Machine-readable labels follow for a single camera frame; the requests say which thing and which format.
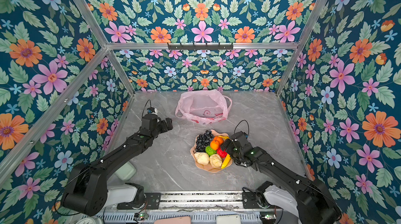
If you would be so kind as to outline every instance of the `fruit plate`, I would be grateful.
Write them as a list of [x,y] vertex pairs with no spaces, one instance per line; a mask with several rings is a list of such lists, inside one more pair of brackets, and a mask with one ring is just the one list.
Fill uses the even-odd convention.
[[[213,136],[219,136],[219,135],[221,135],[221,136],[228,136],[228,134],[226,134],[226,133],[218,133],[218,132],[214,131],[213,129],[210,130],[210,131],[212,131]],[[197,162],[197,159],[195,158],[195,153],[196,153],[195,149],[196,149],[196,147],[197,147],[197,137],[195,137],[195,145],[194,145],[194,146],[191,148],[191,150],[190,150],[191,155],[192,155],[192,157],[193,157],[194,160],[195,160],[195,165],[196,165],[198,168],[203,169],[203,170],[206,170],[206,171],[209,171],[209,172],[211,172],[211,173],[217,173],[218,171],[221,171],[222,169],[212,167],[212,165],[210,165],[210,163],[207,164],[207,165],[202,165],[202,164],[199,164],[199,163]],[[231,159],[231,160],[228,162],[227,167],[229,167],[232,163],[233,163],[233,159]]]

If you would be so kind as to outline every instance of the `floral wallpaper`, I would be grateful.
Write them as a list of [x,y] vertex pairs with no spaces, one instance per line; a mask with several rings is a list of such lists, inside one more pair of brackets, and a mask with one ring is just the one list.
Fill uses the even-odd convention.
[[0,160],[99,46],[72,0],[0,0]]
[[401,222],[401,3],[328,0],[280,94],[341,224]]
[[270,92],[278,87],[292,51],[121,50],[116,55],[136,90]]
[[87,0],[109,41],[123,43],[293,42],[315,1]]
[[3,185],[0,223],[63,224],[66,217],[55,209],[69,212],[59,200],[71,170],[103,156],[128,100],[127,90],[104,58]]

